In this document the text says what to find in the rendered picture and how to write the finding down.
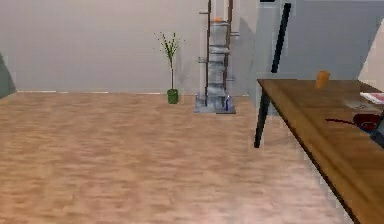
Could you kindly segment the dark blue object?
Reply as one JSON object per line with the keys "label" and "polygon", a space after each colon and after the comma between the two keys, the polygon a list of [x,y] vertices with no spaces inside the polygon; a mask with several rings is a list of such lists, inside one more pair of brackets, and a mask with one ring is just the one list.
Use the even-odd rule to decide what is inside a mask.
{"label": "dark blue object", "polygon": [[379,116],[376,127],[370,134],[370,138],[384,149],[384,111]]}

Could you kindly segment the grey ladder shelf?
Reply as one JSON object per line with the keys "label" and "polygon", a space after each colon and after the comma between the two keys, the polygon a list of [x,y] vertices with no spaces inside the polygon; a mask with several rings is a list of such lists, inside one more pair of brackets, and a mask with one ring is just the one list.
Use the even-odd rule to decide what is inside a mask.
{"label": "grey ladder shelf", "polygon": [[[199,92],[195,95],[195,113],[235,114],[233,97],[228,83],[234,80],[230,75],[231,39],[238,36],[232,31],[234,0],[224,0],[224,15],[221,22],[214,22],[215,0],[208,0],[207,9],[200,11],[203,29],[200,34]],[[230,95],[229,111],[225,111],[225,99]]]}

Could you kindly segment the red and white book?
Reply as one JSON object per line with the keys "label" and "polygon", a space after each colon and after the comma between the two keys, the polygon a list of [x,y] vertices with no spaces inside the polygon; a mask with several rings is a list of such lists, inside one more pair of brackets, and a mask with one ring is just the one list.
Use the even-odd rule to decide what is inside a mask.
{"label": "red and white book", "polygon": [[360,95],[374,104],[384,105],[384,93],[361,92]]}

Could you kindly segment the orange cup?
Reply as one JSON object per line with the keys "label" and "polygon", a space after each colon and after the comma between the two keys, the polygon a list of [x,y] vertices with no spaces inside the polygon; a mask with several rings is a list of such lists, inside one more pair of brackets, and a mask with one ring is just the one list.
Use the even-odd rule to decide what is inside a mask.
{"label": "orange cup", "polygon": [[317,80],[315,83],[316,88],[323,88],[329,81],[330,72],[326,70],[321,70],[318,72]]}

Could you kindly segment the house plant in green pot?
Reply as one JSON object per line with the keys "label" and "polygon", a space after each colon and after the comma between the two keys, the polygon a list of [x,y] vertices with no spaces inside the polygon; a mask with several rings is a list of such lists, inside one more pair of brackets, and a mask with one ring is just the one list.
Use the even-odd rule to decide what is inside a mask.
{"label": "house plant in green pot", "polygon": [[169,104],[177,104],[179,102],[179,91],[175,88],[175,56],[179,49],[180,39],[173,32],[170,37],[165,33],[156,33],[157,40],[160,43],[160,51],[165,54],[170,68],[171,88],[167,90],[167,102]]}

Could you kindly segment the brown wooden table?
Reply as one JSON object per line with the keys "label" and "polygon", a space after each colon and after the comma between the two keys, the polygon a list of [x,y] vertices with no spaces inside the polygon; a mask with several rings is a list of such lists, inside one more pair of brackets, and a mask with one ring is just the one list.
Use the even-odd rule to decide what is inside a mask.
{"label": "brown wooden table", "polygon": [[353,125],[347,101],[376,89],[359,80],[260,79],[254,146],[259,147],[269,106],[274,106],[355,224],[384,224],[384,148]]}

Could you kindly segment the black floor lamp pole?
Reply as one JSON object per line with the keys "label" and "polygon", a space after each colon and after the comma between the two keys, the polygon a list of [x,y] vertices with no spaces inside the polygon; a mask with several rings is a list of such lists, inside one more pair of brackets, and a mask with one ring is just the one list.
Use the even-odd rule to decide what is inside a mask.
{"label": "black floor lamp pole", "polygon": [[263,9],[273,9],[275,17],[279,20],[279,23],[277,24],[278,29],[275,31],[276,38],[271,64],[271,72],[276,74],[278,72],[283,51],[292,4],[286,0],[260,0],[260,3]]}

